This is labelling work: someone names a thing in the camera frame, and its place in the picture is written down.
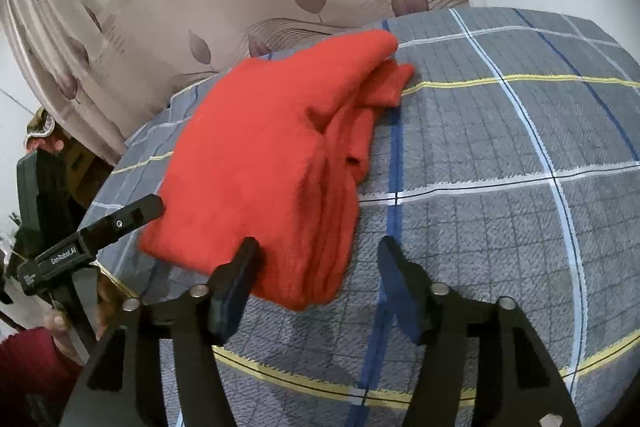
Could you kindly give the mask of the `person's left hand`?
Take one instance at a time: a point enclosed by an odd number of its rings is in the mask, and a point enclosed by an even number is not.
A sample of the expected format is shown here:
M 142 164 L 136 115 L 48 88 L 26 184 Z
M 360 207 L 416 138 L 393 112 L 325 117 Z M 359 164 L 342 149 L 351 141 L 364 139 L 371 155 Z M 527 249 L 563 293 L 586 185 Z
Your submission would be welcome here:
M 98 268 L 80 269 L 52 294 L 46 329 L 55 346 L 84 365 L 122 305 L 122 292 Z

